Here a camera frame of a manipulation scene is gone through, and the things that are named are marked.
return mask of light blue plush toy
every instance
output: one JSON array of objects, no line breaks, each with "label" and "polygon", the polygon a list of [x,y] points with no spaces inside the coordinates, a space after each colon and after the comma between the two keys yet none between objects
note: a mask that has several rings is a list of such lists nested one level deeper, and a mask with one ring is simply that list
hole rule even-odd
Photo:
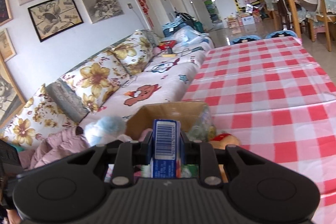
[{"label": "light blue plush toy", "polygon": [[118,116],[103,117],[97,122],[89,123],[84,130],[84,136],[90,146],[107,144],[125,134],[126,122]]}]

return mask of white cardboard box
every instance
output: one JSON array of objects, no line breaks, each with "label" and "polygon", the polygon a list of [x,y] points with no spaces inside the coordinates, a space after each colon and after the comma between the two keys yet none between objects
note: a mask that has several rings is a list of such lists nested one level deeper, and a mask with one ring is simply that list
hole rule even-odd
[{"label": "white cardboard box", "polygon": [[243,26],[254,24],[254,17],[253,16],[242,17],[241,20],[243,22]]}]

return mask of barcode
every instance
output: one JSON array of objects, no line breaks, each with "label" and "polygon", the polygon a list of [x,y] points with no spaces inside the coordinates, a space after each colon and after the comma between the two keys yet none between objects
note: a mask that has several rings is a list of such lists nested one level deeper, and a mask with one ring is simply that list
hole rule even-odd
[{"label": "barcode", "polygon": [[176,152],[176,123],[158,121],[155,134],[155,159],[174,160]]}]

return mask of toothpaste box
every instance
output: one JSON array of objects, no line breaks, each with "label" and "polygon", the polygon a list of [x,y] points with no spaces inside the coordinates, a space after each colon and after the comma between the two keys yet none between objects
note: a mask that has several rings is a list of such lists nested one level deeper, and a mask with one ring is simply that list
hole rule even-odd
[{"label": "toothpaste box", "polygon": [[152,177],[176,178],[180,173],[180,122],[156,119],[153,124]]}]

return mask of red box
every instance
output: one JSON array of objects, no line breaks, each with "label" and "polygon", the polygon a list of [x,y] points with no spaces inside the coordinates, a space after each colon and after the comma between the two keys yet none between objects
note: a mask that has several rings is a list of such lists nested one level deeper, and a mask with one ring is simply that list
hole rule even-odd
[{"label": "red box", "polygon": [[168,40],[168,41],[163,41],[161,42],[158,47],[161,49],[161,50],[167,50],[169,48],[173,48],[174,46],[176,45],[176,40]]}]

